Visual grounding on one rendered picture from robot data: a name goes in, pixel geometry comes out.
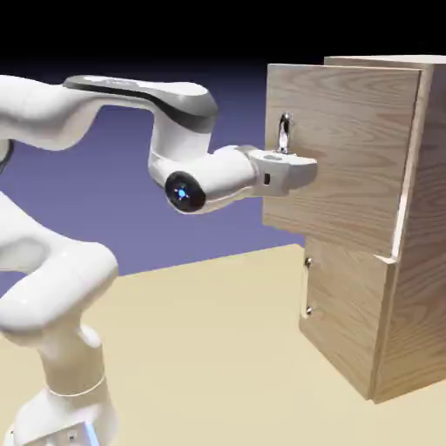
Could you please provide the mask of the small light wood door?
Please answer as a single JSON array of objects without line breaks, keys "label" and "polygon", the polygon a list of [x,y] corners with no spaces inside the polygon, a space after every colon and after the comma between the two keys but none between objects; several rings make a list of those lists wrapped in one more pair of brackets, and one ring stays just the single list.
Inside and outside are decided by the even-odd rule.
[{"label": "small light wood door", "polygon": [[306,256],[313,258],[308,276],[313,312],[301,317],[301,332],[369,399],[396,260],[313,238],[306,239]]}]

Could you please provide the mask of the light wood cabinet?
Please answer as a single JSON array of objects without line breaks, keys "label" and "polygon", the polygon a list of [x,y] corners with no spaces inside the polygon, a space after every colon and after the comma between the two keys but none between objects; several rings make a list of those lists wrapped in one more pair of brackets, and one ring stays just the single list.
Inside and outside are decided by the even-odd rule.
[{"label": "light wood cabinet", "polygon": [[368,399],[386,402],[446,380],[446,56],[331,56],[305,65],[420,72]]}]

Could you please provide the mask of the curved silver door handle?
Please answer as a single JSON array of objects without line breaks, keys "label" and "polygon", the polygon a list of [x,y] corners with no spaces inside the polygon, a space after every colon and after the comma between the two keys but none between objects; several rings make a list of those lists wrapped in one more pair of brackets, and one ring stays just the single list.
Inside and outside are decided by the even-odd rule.
[{"label": "curved silver door handle", "polygon": [[278,138],[277,138],[277,149],[278,152],[280,153],[288,154],[292,125],[293,125],[293,114],[289,111],[283,112],[280,115],[279,119]]}]

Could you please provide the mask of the large light wood door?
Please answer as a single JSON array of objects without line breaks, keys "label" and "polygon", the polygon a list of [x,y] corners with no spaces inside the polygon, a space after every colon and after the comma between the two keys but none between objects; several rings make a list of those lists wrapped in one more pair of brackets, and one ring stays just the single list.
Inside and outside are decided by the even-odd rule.
[{"label": "large light wood door", "polygon": [[269,226],[389,257],[420,72],[414,69],[271,64],[265,146],[292,115],[290,152],[314,158],[317,177],[263,201]]}]

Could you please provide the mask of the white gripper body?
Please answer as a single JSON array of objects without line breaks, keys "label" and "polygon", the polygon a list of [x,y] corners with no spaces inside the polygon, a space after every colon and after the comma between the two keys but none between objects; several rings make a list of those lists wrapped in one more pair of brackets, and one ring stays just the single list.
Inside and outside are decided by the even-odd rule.
[{"label": "white gripper body", "polygon": [[287,174],[284,182],[284,192],[289,195],[295,190],[311,184],[318,173],[316,159],[287,155]]}]

